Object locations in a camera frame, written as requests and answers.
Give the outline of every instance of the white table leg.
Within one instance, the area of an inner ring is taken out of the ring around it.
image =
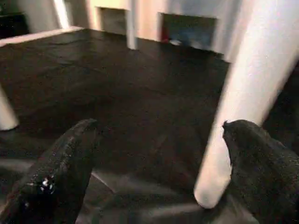
[[[101,31],[102,22],[100,18],[100,8],[95,6],[92,0],[86,0],[86,10],[89,21],[89,28]]]
[[[128,0],[127,14],[127,45],[130,49],[137,49],[136,38],[136,0]]]
[[[54,6],[56,9],[58,22],[62,29],[70,28],[69,18],[66,12],[66,6],[64,0],[54,0]]]
[[[213,208],[230,181],[230,160],[222,138],[225,120],[261,124],[288,78],[298,55],[299,1],[261,0],[229,71],[194,189],[197,202]]]
[[[252,8],[256,0],[243,0],[239,12],[236,16],[236,22],[227,49],[224,52],[223,60],[233,63],[238,53],[240,43],[246,31]]]
[[[10,130],[19,124],[13,109],[11,108],[8,98],[0,86],[0,130]]]

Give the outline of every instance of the white pole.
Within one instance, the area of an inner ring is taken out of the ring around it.
[[[94,30],[103,30],[100,8],[94,5],[93,0],[85,0],[89,28]]]
[[[64,0],[54,0],[54,6],[58,16],[58,21],[62,29],[70,28],[70,22],[67,16]]]
[[[128,48],[137,49],[136,38],[136,0],[128,0],[127,10],[127,45]]]
[[[236,16],[236,22],[231,38],[228,43],[228,47],[224,52],[223,60],[233,63],[235,62],[240,43],[243,39],[244,33],[250,20],[252,8],[256,0],[242,0],[239,12]]]
[[[258,0],[239,53],[229,71],[194,188],[197,202],[213,208],[230,181],[230,160],[222,139],[225,120],[261,124],[298,55],[299,1]]]
[[[0,130],[6,131],[17,127],[19,124],[13,109],[0,85]]]

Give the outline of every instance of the red object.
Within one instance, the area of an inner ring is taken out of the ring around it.
[[[168,43],[169,42],[169,34],[166,26],[162,25],[162,32],[161,32],[161,42]]]

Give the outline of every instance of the dark floor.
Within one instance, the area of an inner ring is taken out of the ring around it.
[[[131,51],[124,36],[91,30],[0,48],[0,83],[20,119],[0,133],[1,166],[19,172],[0,169],[0,200],[19,169],[86,118],[97,119],[103,135],[87,196],[99,191],[97,175],[138,176],[169,148],[176,153],[159,163],[184,163],[180,172],[189,176],[175,190],[192,193],[227,70],[212,52],[146,40]]]

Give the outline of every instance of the white wall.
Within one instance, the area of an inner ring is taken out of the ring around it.
[[[59,28],[52,0],[18,0],[31,33]]]
[[[68,15],[71,14],[72,20],[70,24],[72,26],[88,28],[87,11],[84,0],[66,0],[66,7]]]

